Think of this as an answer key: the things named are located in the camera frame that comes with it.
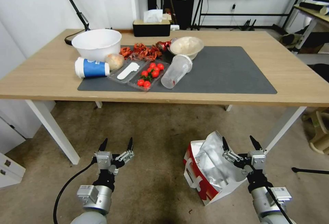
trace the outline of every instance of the tissue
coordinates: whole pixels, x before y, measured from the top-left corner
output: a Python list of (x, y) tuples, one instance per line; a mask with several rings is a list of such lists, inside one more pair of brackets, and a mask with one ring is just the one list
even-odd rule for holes
[(149, 10), (144, 12), (145, 23), (162, 22), (162, 10)]

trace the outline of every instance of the dough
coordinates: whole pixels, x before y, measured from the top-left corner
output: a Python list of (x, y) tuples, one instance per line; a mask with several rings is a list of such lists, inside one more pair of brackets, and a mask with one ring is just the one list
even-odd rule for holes
[(120, 54), (109, 54), (105, 56), (105, 62), (109, 64), (110, 71), (118, 70), (123, 66), (124, 57)]

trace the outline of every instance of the bag handle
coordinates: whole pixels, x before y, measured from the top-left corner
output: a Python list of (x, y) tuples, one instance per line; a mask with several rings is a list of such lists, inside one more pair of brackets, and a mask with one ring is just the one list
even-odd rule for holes
[(199, 175), (195, 181), (193, 182), (193, 179), (192, 177), (190, 176), (190, 174), (187, 172), (187, 167), (192, 163), (192, 158), (189, 158), (187, 161), (186, 161), (186, 164), (185, 164), (185, 171), (184, 171), (184, 177), (188, 183), (188, 185), (191, 187), (191, 188), (196, 188), (198, 191), (201, 191), (201, 187), (199, 185), (199, 183), (202, 181), (202, 177)]

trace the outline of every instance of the metal shelf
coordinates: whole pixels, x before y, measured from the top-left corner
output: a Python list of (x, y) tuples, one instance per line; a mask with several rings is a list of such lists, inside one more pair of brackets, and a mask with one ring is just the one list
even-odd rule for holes
[(237, 14), (237, 13), (201, 13), (201, 15), (209, 15), (209, 16), (249, 16), (249, 15), (253, 15), (253, 16), (289, 16), (289, 14), (250, 14), (250, 13), (246, 13), (246, 14)]
[[(199, 13), (199, 22), (198, 22), (198, 25), (197, 25), (197, 29), (198, 30), (201, 27), (205, 27), (205, 26), (200, 25), (201, 16), (286, 16), (286, 19), (284, 21), (284, 24), (283, 24), (282, 28), (280, 28), (279, 26), (277, 26), (275, 24), (273, 25), (273, 27), (276, 30), (280, 30), (280, 32), (283, 32), (284, 31), (284, 27), (286, 26), (286, 24), (288, 22), (288, 19), (291, 16), (291, 13), (293, 11), (293, 6), (292, 6), (291, 9), (290, 9), (290, 12), (288, 14), (286, 14), (286, 13), (282, 13), (282, 14), (273, 14), (273, 13), (268, 13), (268, 14), (259, 14), (259, 13), (255, 13), (255, 14), (253, 14), (253, 13), (243, 13), (243, 14), (236, 14), (236, 13), (201, 13), (202, 4), (203, 4), (203, 0), (199, 0), (198, 6), (196, 8), (195, 15), (194, 15), (194, 19), (193, 19), (193, 22), (191, 24), (191, 30), (193, 30), (194, 23), (195, 23), (196, 16), (198, 14), (200, 5), (201, 5), (201, 9), (200, 9), (200, 13)], [(223, 27), (223, 26), (211, 25), (211, 27), (219, 28), (219, 27)]]

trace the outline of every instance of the black tissue box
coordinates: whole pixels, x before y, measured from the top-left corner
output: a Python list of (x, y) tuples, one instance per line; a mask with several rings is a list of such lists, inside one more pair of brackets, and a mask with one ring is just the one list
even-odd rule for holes
[(135, 37), (170, 36), (169, 20), (162, 20), (158, 23), (144, 23), (143, 20), (135, 20), (133, 29)]

